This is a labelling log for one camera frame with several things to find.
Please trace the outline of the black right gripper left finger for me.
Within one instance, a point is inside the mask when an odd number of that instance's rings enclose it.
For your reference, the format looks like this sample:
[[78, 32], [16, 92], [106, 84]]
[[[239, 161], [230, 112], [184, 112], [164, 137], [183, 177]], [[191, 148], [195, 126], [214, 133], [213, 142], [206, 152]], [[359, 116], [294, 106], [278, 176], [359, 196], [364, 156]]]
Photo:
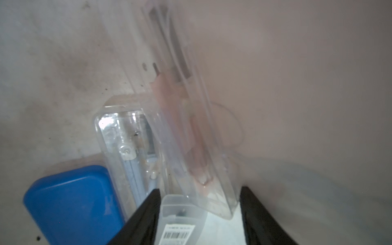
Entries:
[[157, 234], [160, 205], [160, 190], [154, 189], [108, 244], [153, 245]]

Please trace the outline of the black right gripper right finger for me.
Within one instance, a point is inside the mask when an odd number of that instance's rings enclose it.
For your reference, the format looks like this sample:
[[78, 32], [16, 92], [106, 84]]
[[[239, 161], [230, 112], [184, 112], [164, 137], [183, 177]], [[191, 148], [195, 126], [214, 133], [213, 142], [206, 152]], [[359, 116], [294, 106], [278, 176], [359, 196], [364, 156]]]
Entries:
[[241, 188], [240, 205], [246, 244], [297, 245], [247, 186]]

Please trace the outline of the solid blue compass case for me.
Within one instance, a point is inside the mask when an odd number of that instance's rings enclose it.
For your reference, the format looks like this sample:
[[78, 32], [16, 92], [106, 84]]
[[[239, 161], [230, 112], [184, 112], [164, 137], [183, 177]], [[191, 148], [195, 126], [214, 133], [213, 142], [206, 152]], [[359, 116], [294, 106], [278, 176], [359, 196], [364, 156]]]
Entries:
[[23, 204], [51, 245], [105, 245], [125, 224], [109, 172], [100, 165], [35, 181]]

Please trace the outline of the clear case blue compass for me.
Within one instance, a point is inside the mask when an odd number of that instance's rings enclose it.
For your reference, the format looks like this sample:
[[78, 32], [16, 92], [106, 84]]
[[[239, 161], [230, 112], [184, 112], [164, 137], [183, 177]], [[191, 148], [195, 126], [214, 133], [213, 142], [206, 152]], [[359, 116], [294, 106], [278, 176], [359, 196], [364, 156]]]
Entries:
[[98, 143], [104, 155], [125, 220], [151, 191], [170, 190], [157, 140], [137, 98], [109, 98], [94, 116]]

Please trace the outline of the clear case pink compass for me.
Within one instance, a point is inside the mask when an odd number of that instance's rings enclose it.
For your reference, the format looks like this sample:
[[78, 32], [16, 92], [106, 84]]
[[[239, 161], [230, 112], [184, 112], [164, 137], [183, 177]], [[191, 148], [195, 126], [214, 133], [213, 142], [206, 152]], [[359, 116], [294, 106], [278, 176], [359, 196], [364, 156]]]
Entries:
[[206, 85], [190, 44], [179, 1], [135, 1], [134, 84], [142, 108], [183, 194], [224, 219], [238, 206], [233, 164], [212, 115]]

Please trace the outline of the white canvas bag blue handles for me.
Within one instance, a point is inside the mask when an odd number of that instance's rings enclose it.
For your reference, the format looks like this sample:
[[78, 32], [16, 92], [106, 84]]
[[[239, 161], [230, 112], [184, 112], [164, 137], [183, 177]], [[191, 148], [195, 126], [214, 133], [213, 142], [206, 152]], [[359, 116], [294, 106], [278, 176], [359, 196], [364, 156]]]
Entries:
[[[184, 1], [241, 180], [300, 244], [392, 242], [391, 1]], [[45, 244], [22, 199], [101, 159], [131, 85], [96, 1], [1, 1], [1, 244]]]

